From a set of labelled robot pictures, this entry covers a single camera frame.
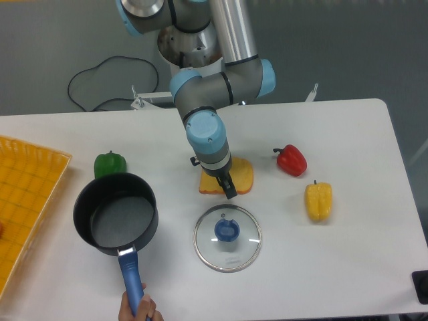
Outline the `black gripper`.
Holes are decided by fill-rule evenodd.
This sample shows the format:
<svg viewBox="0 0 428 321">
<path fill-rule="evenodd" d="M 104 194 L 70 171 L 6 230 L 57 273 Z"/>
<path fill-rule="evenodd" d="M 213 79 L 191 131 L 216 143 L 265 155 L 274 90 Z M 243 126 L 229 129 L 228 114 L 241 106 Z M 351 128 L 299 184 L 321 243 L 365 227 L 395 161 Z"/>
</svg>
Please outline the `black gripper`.
<svg viewBox="0 0 428 321">
<path fill-rule="evenodd" d="M 207 164 L 201 162 L 197 156 L 191 157 L 190 161 L 194 167 L 200 166 L 205 174 L 216 178 L 227 199 L 232 199 L 237 196 L 237 190 L 233 184 L 231 175 L 229 174 L 231 159 L 227 161 L 224 167 L 218 167 L 218 164 Z"/>
</svg>

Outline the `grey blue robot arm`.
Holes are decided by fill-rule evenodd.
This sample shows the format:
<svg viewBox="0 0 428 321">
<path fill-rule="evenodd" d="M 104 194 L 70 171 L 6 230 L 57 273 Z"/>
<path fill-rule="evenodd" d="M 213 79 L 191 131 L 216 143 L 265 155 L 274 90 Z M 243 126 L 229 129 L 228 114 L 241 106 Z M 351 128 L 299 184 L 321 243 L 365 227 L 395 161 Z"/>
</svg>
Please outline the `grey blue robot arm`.
<svg viewBox="0 0 428 321">
<path fill-rule="evenodd" d="M 131 34 L 158 32 L 158 51 L 177 73 L 170 92 L 195 152 L 194 164 L 236 196 L 218 109 L 272 92 L 271 63 L 258 56 L 245 1 L 118 1 Z"/>
</svg>

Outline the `person's hand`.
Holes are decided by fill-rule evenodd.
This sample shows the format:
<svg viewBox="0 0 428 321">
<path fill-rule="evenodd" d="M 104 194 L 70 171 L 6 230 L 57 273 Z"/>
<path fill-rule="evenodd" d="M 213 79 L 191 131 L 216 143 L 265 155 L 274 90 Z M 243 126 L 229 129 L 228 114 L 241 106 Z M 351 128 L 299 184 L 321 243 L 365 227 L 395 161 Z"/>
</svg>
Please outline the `person's hand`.
<svg viewBox="0 0 428 321">
<path fill-rule="evenodd" d="M 156 303 L 150 297 L 149 294 L 145 294 L 136 311 L 136 314 L 132 314 L 131 307 L 128 301 L 128 294 L 125 291 L 122 294 L 120 309 L 118 312 L 119 321 L 128 321 L 128 320 L 142 320 L 145 321 L 149 318 L 152 321 L 163 321 L 163 315 L 157 310 Z"/>
</svg>

